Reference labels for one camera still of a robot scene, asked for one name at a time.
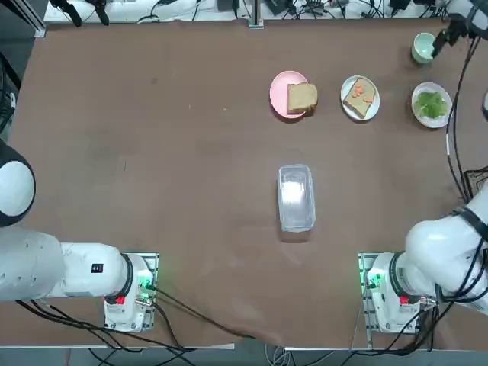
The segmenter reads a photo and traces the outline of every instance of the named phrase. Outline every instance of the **green vegetable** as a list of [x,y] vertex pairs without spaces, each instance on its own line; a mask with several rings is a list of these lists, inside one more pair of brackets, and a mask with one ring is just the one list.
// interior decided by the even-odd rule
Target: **green vegetable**
[[433,93],[424,91],[417,97],[413,110],[420,117],[435,119],[447,114],[448,104],[442,100],[442,96],[438,91]]

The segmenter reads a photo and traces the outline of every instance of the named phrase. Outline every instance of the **transparent lid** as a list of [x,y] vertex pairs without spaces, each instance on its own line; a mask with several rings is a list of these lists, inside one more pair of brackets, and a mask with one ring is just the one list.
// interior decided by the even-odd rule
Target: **transparent lid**
[[278,208],[283,231],[312,229],[315,202],[310,169],[306,165],[283,165],[278,171]]

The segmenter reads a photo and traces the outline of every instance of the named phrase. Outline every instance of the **plate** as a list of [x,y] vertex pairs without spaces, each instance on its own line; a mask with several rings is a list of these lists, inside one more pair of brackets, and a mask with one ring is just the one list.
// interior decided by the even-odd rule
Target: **plate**
[[305,76],[296,71],[283,71],[276,75],[269,88],[269,99],[274,110],[285,118],[300,118],[306,112],[300,114],[287,113],[287,88],[288,84],[300,84],[308,82]]
[[[368,112],[366,113],[366,116],[364,118],[359,117],[356,112],[354,112],[351,108],[347,107],[344,105],[344,99],[348,95],[349,91],[351,90],[352,86],[358,80],[359,78],[363,78],[368,80],[373,86],[374,90],[376,91],[376,95],[374,96],[373,103],[371,103],[371,106],[368,109]],[[341,87],[341,105],[342,109],[344,109],[344,112],[352,119],[354,120],[370,120],[374,116],[376,116],[376,113],[378,113],[378,110],[380,109],[380,92],[378,91],[378,88],[376,85],[368,78],[365,78],[364,76],[360,75],[354,75],[348,78],[344,84],[342,84]]]
[[[445,116],[440,116],[439,118],[428,118],[428,117],[420,117],[415,113],[413,110],[413,104],[416,102],[417,98],[419,97],[420,93],[423,92],[439,92],[442,96],[442,99],[448,104],[448,112]],[[441,128],[448,124],[449,113],[451,112],[452,108],[452,100],[449,94],[442,88],[440,85],[435,84],[434,82],[423,82],[422,84],[417,85],[415,89],[413,89],[412,93],[412,112],[418,122],[423,124],[428,128]]]

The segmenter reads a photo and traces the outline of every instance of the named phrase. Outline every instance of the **robot end effector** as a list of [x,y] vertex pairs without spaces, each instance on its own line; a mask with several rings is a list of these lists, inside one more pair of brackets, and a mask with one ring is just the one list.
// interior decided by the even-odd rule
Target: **robot end effector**
[[435,58],[442,47],[453,46],[459,37],[481,37],[488,40],[487,0],[447,0],[445,6],[449,14],[447,29],[441,30],[433,43],[432,57]]

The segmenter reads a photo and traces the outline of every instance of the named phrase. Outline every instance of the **green cup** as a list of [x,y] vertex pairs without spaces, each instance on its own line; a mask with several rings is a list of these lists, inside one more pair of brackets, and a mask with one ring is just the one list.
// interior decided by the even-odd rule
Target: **green cup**
[[412,57],[416,62],[426,64],[433,60],[434,40],[435,37],[430,33],[417,34],[412,45]]

